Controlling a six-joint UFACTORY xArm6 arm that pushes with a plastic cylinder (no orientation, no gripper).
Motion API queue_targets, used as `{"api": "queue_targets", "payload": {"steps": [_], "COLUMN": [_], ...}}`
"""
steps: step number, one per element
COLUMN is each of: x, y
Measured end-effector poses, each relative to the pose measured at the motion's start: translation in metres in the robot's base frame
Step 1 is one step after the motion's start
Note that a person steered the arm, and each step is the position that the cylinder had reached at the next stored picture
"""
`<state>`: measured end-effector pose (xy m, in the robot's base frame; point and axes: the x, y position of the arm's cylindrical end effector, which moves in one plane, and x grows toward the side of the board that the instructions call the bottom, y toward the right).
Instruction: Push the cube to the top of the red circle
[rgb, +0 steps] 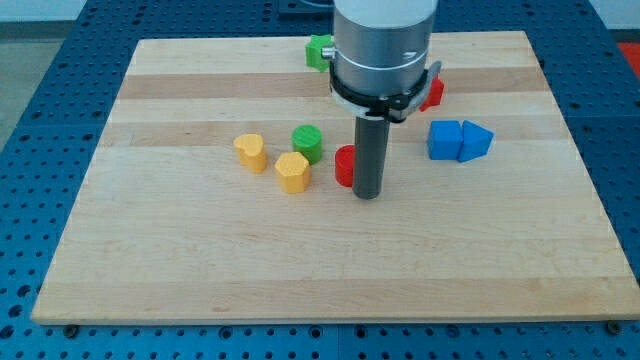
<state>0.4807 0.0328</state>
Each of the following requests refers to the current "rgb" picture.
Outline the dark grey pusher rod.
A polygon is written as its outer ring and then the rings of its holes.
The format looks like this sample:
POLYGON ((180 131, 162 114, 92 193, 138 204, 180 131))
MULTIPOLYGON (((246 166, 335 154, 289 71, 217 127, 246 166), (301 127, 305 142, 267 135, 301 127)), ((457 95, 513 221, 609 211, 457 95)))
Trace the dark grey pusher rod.
POLYGON ((356 119, 352 189, 360 199, 381 193, 388 138, 387 120, 356 119))

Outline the black mounting clamp ring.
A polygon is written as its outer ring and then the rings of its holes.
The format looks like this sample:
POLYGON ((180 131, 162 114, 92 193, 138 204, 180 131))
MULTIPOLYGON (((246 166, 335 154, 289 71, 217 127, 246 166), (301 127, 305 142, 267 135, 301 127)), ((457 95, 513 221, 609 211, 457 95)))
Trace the black mounting clamp ring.
POLYGON ((402 123, 427 100, 431 85, 439 75, 441 61, 435 61, 425 69, 419 81, 408 90, 394 95, 364 95, 348 88, 338 78, 334 65, 329 65, 330 92, 336 103, 358 118, 391 123, 402 123))

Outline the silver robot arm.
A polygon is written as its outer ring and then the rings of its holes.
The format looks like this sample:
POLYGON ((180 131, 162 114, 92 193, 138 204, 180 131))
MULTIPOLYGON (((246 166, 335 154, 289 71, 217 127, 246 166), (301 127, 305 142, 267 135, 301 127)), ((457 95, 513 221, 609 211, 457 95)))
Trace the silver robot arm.
POLYGON ((371 200, 382 191, 393 124, 427 99, 441 63, 427 63, 438 0, 335 0, 329 62, 335 101, 355 116, 352 190, 371 200))

